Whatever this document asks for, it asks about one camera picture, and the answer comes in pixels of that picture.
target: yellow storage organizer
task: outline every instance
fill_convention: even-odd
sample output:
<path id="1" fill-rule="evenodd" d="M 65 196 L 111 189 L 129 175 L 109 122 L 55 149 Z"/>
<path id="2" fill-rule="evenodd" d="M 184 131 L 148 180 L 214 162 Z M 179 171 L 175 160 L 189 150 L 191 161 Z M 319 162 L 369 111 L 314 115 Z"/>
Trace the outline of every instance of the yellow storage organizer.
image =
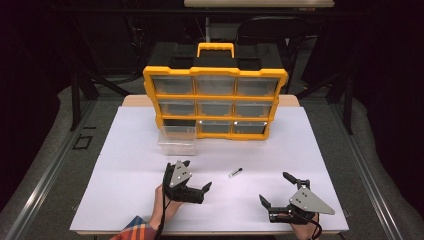
<path id="1" fill-rule="evenodd" d="M 143 74 L 158 128 L 233 140 L 268 138 L 287 79 L 274 44 L 157 43 Z"/>

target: carrying handle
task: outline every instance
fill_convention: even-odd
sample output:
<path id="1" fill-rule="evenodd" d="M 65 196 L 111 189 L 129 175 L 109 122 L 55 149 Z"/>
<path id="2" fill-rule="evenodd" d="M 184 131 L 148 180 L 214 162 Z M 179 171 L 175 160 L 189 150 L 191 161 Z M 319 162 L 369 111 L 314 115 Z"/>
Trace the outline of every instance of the carrying handle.
<path id="1" fill-rule="evenodd" d="M 234 58 L 234 44 L 232 43 L 199 43 L 197 57 L 200 57 L 201 50 L 230 50 L 231 57 Z"/>

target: plaid sleeve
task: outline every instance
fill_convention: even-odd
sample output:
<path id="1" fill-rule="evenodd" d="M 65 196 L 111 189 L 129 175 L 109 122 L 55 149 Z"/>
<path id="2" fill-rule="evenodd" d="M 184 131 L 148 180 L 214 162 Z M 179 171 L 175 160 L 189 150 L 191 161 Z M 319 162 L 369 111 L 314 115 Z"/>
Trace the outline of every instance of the plaid sleeve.
<path id="1" fill-rule="evenodd" d="M 153 240 L 155 235 L 156 231 L 141 217 L 136 216 L 124 230 L 110 240 Z"/>

